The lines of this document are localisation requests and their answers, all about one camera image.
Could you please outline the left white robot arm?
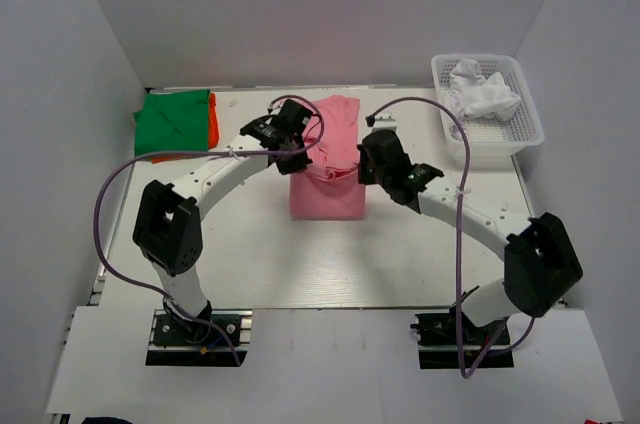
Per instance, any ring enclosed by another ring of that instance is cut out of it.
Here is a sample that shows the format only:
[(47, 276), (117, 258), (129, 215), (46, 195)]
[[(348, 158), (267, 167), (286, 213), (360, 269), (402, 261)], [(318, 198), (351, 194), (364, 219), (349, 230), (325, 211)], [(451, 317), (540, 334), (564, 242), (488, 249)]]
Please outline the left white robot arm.
[(165, 310), (188, 342), (202, 342), (211, 331), (211, 304), (196, 269), (203, 251), (202, 220), (236, 187), (272, 165), (282, 175), (306, 169), (311, 159), (303, 134), (318, 116), (286, 99), (245, 124), (221, 155), (179, 179), (145, 186), (133, 242), (156, 270)]

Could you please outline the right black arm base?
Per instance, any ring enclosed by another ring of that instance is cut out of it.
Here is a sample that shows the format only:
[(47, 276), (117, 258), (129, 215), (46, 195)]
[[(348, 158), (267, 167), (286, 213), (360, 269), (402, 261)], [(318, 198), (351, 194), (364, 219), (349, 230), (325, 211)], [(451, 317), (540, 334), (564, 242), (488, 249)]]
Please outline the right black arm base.
[[(418, 340), (419, 366), (422, 370), (459, 368), (455, 324), (454, 311), (415, 315), (415, 321), (410, 325), (410, 328)], [(472, 364), (499, 329), (499, 321), (494, 321), (484, 327), (475, 327), (466, 317), (462, 318), (463, 361), (467, 372), (471, 370)], [(513, 354), (511, 351), (507, 351), (510, 345), (509, 331), (504, 328), (477, 368), (513, 368)]]

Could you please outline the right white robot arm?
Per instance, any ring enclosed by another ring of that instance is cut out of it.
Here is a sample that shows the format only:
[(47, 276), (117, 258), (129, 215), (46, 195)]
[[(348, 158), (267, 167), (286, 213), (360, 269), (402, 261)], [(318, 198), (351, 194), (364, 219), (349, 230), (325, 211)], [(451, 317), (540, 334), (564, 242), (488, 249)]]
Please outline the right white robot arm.
[(397, 134), (374, 131), (358, 145), (359, 181), (380, 186), (401, 206), (456, 228), (503, 262), (503, 276), (467, 294), (451, 318), (453, 334), (472, 343), (488, 325), (524, 313), (541, 318), (583, 277), (583, 269), (560, 218), (537, 218), (464, 194), (427, 164), (415, 164)]

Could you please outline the pink t shirt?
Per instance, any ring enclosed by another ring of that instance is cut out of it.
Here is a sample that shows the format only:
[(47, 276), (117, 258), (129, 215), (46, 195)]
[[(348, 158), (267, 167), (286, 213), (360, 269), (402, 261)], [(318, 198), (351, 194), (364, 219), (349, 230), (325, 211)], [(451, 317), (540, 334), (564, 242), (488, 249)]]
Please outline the pink t shirt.
[(289, 212), (295, 220), (360, 220), (365, 216), (365, 187), (359, 183), (358, 115), (360, 100), (334, 95), (315, 102), (320, 117), (311, 119), (303, 142), (311, 163), (290, 176)]

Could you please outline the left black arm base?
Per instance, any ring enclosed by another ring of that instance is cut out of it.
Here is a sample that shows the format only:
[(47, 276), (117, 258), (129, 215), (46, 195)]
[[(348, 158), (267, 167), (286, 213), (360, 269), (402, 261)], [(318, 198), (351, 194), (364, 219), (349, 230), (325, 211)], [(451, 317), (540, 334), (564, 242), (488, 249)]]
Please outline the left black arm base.
[(152, 320), (145, 365), (151, 367), (237, 367), (246, 358), (250, 345), (253, 313), (250, 310), (217, 310), (210, 320), (231, 341), (235, 359), (221, 332), (196, 324), (189, 334), (166, 311), (156, 310)]

